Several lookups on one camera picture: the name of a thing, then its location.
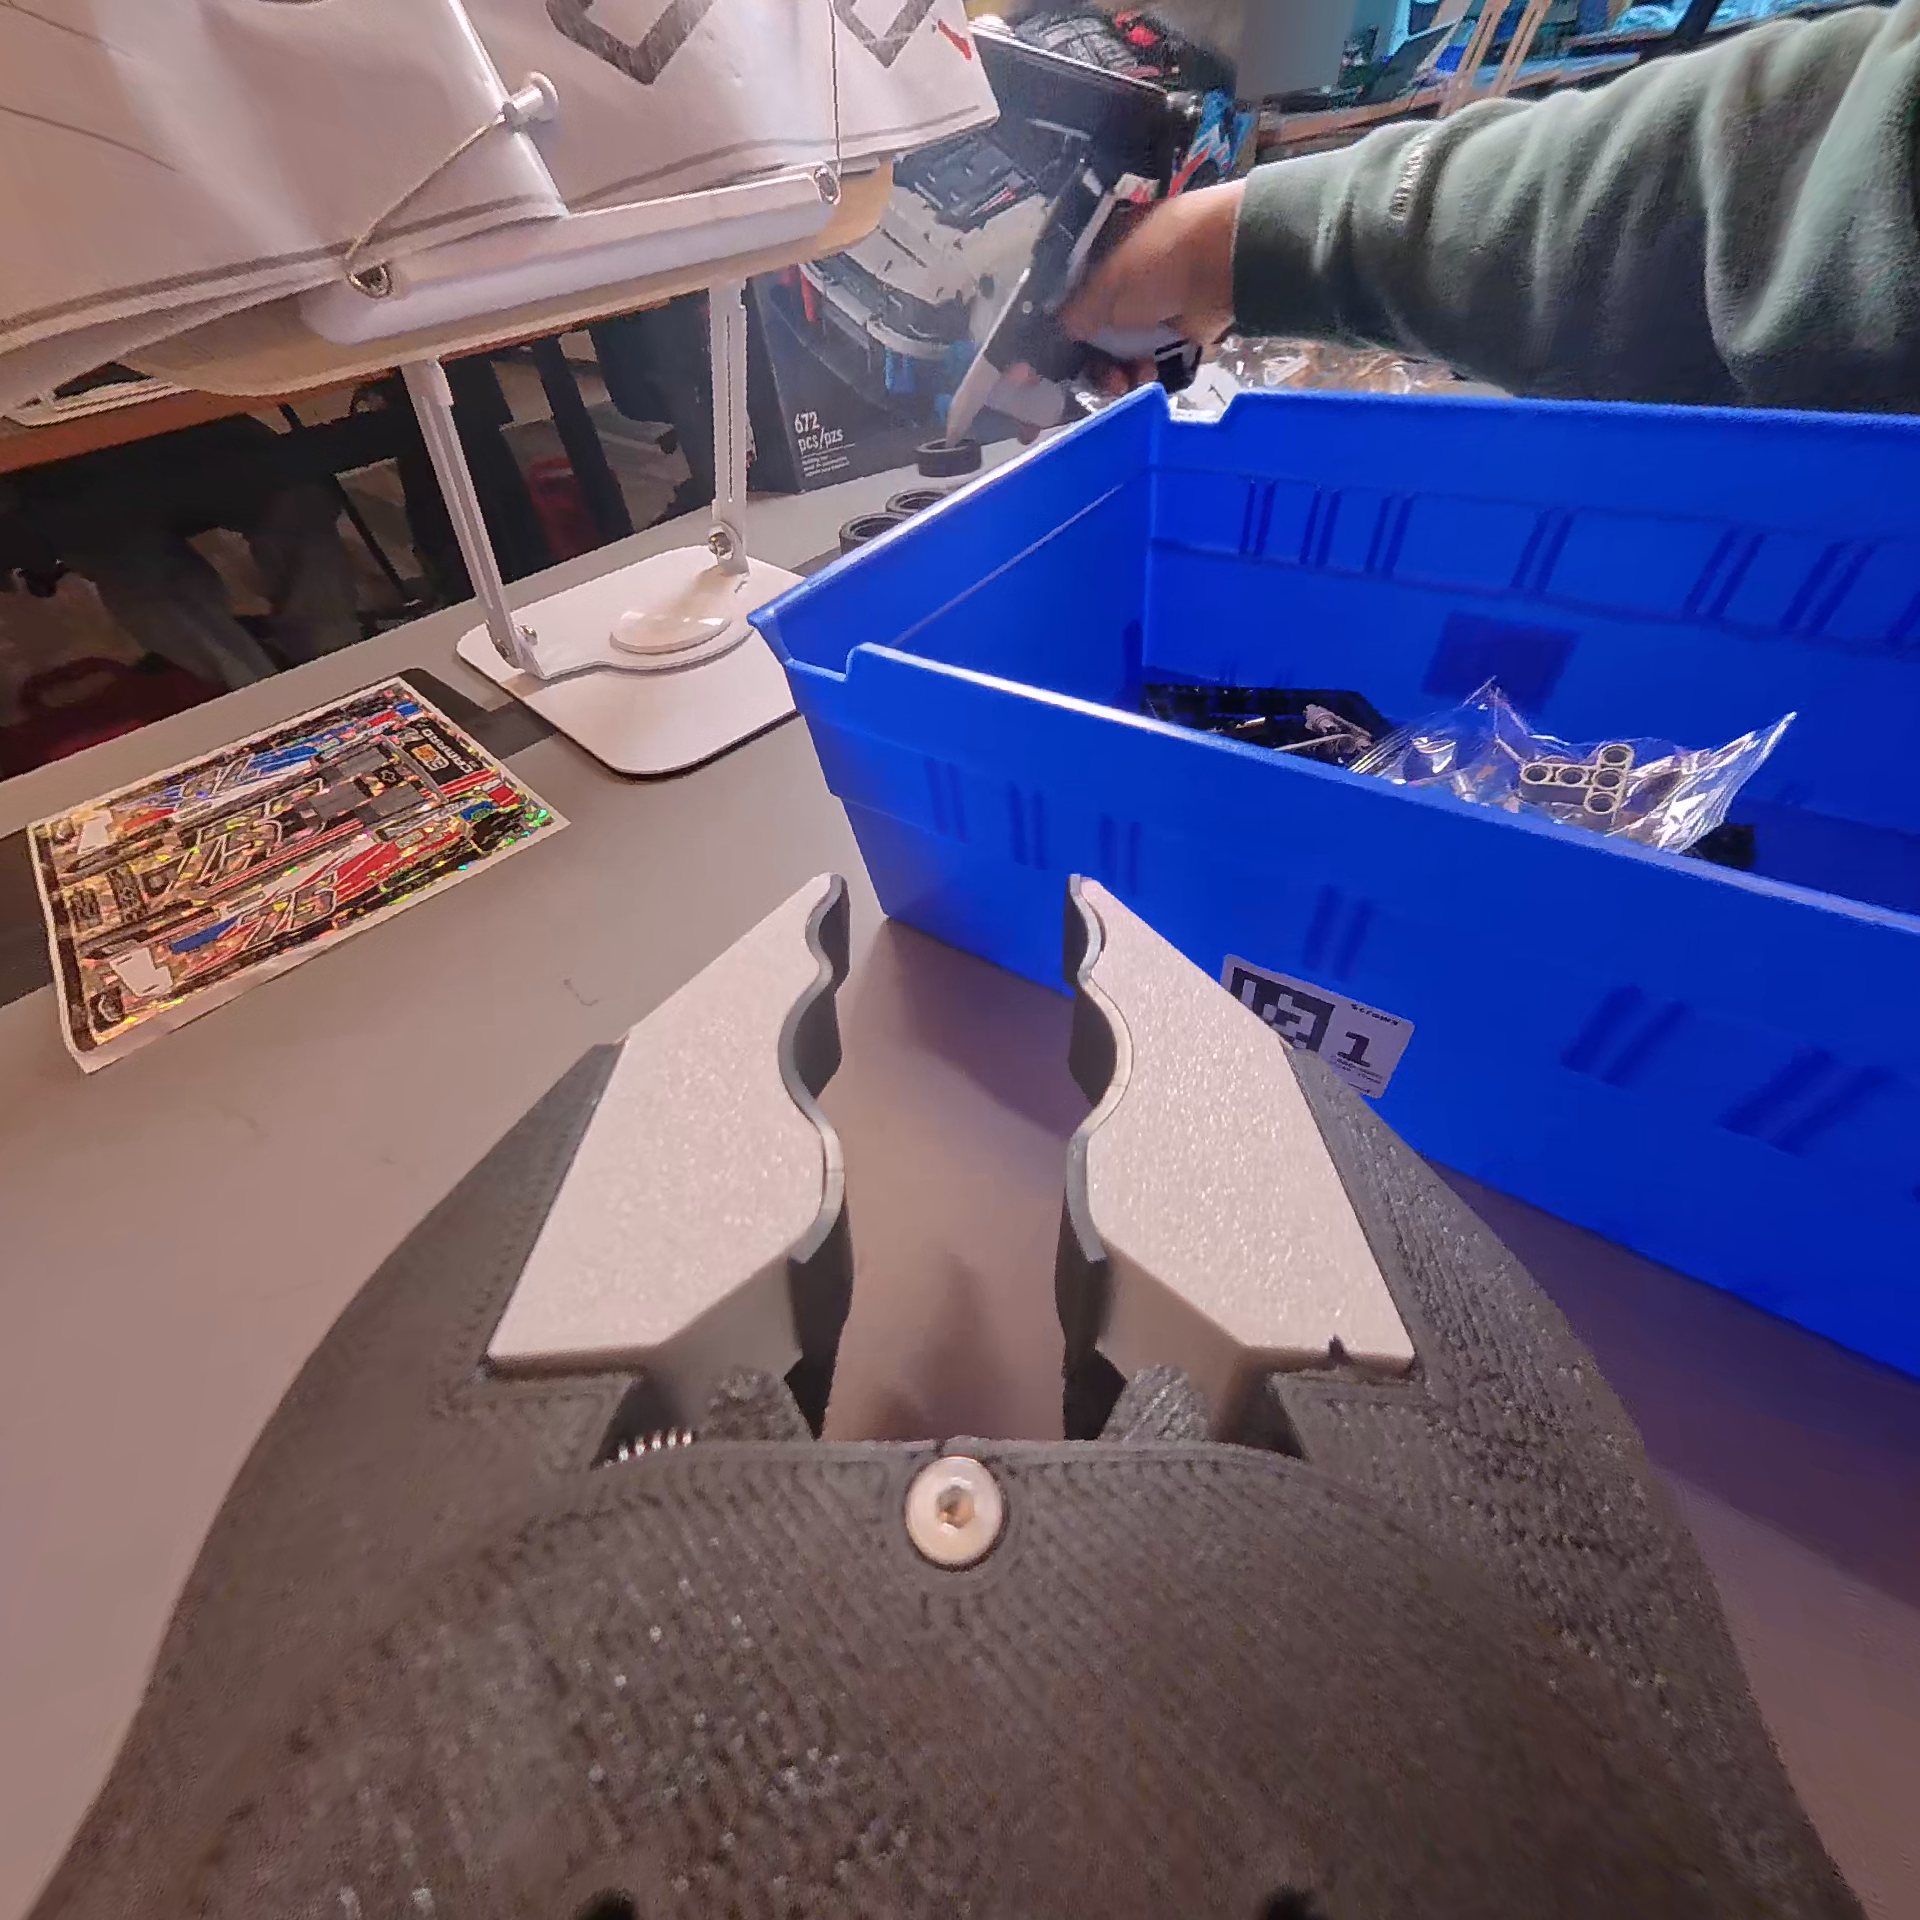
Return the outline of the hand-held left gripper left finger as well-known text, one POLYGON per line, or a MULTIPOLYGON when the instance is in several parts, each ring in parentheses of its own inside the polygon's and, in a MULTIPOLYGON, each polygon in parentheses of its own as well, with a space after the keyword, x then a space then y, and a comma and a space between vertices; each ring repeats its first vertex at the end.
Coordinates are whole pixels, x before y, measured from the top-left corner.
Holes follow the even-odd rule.
POLYGON ((821 1094, 851 898, 808 881, 612 1044, 487 1345, 503 1376, 643 1381, 696 1428, 735 1376, 825 1427, 853 1296, 848 1165, 821 1094))

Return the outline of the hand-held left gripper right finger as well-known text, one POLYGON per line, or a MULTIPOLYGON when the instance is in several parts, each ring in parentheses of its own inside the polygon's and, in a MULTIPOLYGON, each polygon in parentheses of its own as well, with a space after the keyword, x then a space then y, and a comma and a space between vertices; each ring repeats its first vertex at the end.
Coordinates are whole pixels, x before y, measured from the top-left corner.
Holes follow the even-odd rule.
POLYGON ((1097 1438, 1164 1369, 1203 1434, 1271 1376, 1399 1386, 1418 1356, 1290 1051, 1101 883, 1063 905, 1068 1070, 1063 1428, 1097 1438))

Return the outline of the blue bin with tag label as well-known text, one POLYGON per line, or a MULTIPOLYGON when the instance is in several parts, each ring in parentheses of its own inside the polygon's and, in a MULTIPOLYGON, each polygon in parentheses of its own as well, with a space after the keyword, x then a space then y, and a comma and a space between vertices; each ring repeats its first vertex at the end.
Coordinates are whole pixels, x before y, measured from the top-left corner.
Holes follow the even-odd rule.
POLYGON ((1105 883, 1419 1153, 1908 1376, 1913 416, 1135 396, 759 612, 882 909, 1063 980, 1105 883), (1153 717, 1498 684, 1717 750, 1752 869, 1153 717))

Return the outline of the clear bag of small lego pieces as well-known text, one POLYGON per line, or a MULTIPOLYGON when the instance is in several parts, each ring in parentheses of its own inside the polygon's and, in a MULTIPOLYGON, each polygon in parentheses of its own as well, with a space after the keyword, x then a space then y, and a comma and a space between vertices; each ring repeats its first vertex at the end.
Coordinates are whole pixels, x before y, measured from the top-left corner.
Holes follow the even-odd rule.
POLYGON ((1707 750, 1661 736, 1569 740, 1537 731, 1485 681, 1457 706, 1389 731, 1351 770, 1642 849, 1690 853, 1725 827, 1732 803, 1793 720, 1787 713, 1707 750))

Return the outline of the person's right forearm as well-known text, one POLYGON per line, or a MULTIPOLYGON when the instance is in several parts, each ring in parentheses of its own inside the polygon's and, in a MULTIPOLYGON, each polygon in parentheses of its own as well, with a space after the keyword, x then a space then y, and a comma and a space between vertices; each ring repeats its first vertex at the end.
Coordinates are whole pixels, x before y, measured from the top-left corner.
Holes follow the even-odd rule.
POLYGON ((1248 177, 1234 321, 1529 398, 1912 416, 1916 130, 1916 4, 1380 128, 1248 177))

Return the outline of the lego set box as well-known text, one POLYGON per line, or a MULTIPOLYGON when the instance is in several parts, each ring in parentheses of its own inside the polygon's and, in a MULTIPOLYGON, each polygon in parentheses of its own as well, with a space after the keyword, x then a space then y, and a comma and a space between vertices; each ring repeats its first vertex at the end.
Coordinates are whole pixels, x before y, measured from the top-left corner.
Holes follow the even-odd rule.
POLYGON ((754 277, 753 430, 763 492, 810 492, 907 466, 1028 270, 1050 216, 1081 180, 1157 201, 1234 177, 1258 114, 1229 92, 1177 94, 1164 161, 1120 166, 1108 145, 1005 113, 897 165, 853 248, 754 277))

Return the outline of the lego instruction booklet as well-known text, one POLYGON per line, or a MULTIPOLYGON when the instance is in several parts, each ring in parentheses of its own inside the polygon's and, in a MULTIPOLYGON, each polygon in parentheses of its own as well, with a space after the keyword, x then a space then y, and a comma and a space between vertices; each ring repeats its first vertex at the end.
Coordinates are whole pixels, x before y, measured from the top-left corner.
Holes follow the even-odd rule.
POLYGON ((2 8, 4 406, 346 377, 832 252, 992 123, 963 4, 2 8))

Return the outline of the empty clear plastic bag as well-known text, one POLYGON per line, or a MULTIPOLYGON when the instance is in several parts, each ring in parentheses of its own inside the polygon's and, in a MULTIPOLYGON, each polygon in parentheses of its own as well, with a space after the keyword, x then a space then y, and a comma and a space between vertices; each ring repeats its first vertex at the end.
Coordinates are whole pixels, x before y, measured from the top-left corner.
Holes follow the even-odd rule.
POLYGON ((1242 394, 1507 396, 1504 388, 1449 365, 1392 350, 1229 331, 1207 350, 1192 387, 1173 396, 1173 411, 1219 418, 1242 394))

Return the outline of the white book stand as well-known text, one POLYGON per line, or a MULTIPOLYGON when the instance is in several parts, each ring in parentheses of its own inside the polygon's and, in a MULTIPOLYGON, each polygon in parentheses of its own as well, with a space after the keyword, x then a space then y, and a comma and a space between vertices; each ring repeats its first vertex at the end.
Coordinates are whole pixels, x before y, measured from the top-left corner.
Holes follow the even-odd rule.
POLYGON ((212 169, 136 187, 133 158, 4 161, 4 396, 144 354, 210 394, 265 398, 396 368, 420 422, 485 622, 461 659, 624 777, 674 777, 793 713, 753 616, 795 573, 749 552, 748 277, 834 252, 875 216, 875 163, 754 166, 728 182, 624 187, 408 257, 351 243, 271 260, 217 208, 212 169), (671 546, 513 611, 464 457, 448 360, 703 293, 711 368, 711 517, 671 546))

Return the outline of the holographic sticker sheet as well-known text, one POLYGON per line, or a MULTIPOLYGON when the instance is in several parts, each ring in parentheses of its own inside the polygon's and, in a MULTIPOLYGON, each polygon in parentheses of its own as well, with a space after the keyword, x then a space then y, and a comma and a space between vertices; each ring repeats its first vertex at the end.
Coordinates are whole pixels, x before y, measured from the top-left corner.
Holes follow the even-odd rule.
POLYGON ((65 1050, 111 1068, 568 826, 408 680, 37 819, 65 1050))

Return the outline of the black lego frame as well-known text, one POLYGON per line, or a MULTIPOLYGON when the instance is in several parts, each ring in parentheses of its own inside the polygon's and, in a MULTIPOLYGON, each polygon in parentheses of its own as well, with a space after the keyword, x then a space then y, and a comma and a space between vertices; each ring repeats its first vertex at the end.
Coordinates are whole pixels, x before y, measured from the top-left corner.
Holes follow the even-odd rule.
POLYGON ((1187 731, 1332 766, 1354 763, 1395 731, 1375 704, 1345 688, 1149 681, 1141 710, 1187 731))

